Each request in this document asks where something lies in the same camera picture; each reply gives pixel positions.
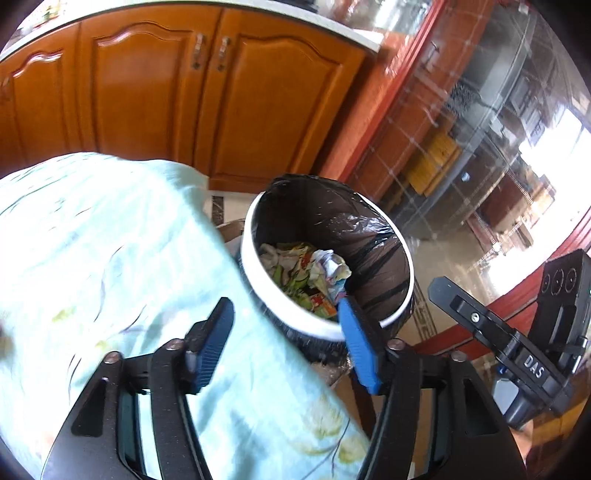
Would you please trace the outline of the person's right hand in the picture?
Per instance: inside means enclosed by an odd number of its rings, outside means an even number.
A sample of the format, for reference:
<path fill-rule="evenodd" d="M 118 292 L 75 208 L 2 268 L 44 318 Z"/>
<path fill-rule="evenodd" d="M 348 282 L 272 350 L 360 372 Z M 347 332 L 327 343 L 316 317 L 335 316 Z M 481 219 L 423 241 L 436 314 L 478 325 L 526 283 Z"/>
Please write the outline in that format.
<path fill-rule="evenodd" d="M 533 446 L 534 421 L 530 420 L 519 429 L 510 429 L 514 441 L 518 447 L 521 458 L 527 463 L 527 456 Z"/>

